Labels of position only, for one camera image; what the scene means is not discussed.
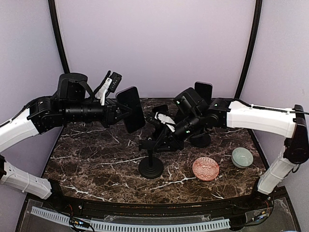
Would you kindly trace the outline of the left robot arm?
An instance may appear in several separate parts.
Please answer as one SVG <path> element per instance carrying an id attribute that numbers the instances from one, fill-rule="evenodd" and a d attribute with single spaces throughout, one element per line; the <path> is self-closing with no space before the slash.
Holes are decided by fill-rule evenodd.
<path id="1" fill-rule="evenodd" d="M 0 150 L 56 127 L 72 122 L 100 122 L 104 128 L 132 115 L 133 110 L 108 98 L 114 93 L 122 77 L 107 72 L 101 84 L 92 90 L 87 76 L 64 73 L 59 77 L 57 91 L 28 102 L 22 110 L 0 126 Z M 60 184 L 52 179 L 33 176 L 14 167 L 4 156 L 0 158 L 0 183 L 27 192 L 49 203 L 58 211 L 68 207 Z"/>

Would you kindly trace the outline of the pole phone stand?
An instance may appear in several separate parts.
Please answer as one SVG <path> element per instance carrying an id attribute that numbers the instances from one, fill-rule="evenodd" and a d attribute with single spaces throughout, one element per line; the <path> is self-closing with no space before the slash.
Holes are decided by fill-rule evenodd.
<path id="1" fill-rule="evenodd" d="M 163 162 L 153 156 L 156 142 L 152 140 L 139 140 L 139 151 L 147 150 L 148 156 L 139 162 L 139 173 L 147 179 L 158 178 L 164 170 Z"/>
<path id="2" fill-rule="evenodd" d="M 200 134 L 190 137 L 189 142 L 195 147 L 205 148 L 210 145 L 211 137 L 209 134 Z"/>

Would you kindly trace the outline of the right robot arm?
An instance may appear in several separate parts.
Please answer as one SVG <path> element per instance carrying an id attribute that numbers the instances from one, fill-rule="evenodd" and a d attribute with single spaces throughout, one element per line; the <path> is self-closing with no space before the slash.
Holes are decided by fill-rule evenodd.
<path id="1" fill-rule="evenodd" d="M 303 107 L 273 108 L 248 104 L 239 99 L 202 98 L 193 88 L 174 98 L 184 119 L 175 123 L 167 113 L 154 113 L 154 121 L 164 125 L 166 134 L 159 136 L 154 151 L 167 143 L 168 151 L 180 150 L 181 143 L 204 128 L 244 128 L 270 132 L 285 138 L 279 156 L 259 178 L 256 190 L 246 205 L 256 210 L 294 167 L 309 159 L 309 138 Z"/>

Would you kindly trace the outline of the black phone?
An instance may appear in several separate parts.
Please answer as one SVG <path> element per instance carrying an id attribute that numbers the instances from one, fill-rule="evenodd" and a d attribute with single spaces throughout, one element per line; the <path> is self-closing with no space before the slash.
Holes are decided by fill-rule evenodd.
<path id="1" fill-rule="evenodd" d="M 129 87 L 118 92 L 116 100 L 131 109 L 131 114 L 123 119 L 128 133 L 133 133 L 145 126 L 144 113 L 137 87 Z"/>
<path id="2" fill-rule="evenodd" d="M 168 105 L 162 104 L 156 106 L 152 109 L 152 112 L 154 113 L 154 121 L 155 121 L 153 136 L 158 137 L 162 132 L 162 130 L 166 127 L 166 125 L 161 122 L 161 119 L 159 119 L 159 115 L 167 115 L 169 113 Z"/>

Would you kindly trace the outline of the purple phone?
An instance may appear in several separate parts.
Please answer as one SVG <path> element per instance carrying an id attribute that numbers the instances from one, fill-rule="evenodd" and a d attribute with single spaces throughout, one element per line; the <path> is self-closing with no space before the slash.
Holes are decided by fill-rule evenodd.
<path id="1" fill-rule="evenodd" d="M 212 84 L 195 82 L 194 89 L 207 104 L 211 104 Z"/>

